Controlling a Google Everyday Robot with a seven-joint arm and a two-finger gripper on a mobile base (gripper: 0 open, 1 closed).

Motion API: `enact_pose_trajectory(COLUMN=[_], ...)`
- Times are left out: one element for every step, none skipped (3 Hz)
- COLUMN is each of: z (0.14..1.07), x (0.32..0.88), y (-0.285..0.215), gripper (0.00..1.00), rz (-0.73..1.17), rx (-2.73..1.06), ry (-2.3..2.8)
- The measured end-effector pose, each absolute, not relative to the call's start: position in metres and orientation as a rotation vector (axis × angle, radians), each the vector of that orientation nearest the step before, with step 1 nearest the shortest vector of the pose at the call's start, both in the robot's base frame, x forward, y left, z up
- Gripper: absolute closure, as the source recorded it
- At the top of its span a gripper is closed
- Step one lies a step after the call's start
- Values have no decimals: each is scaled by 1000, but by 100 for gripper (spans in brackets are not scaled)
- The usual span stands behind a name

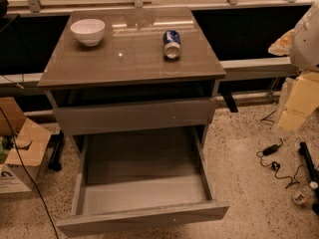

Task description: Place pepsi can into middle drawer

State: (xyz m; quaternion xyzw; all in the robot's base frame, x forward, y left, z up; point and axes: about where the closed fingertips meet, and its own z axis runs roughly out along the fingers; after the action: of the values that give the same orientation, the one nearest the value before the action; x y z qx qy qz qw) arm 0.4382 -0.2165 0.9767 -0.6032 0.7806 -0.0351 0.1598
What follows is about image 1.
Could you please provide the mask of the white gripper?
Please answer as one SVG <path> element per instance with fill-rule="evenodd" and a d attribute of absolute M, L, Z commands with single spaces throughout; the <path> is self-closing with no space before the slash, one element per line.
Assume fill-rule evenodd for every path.
<path fill-rule="evenodd" d="M 291 29 L 268 48 L 275 56 L 290 56 L 291 64 L 309 71 L 319 70 L 319 3 L 309 10 Z M 292 133 L 319 108 L 319 74 L 307 73 L 292 82 L 288 99 L 283 106 L 276 129 L 278 133 Z"/>

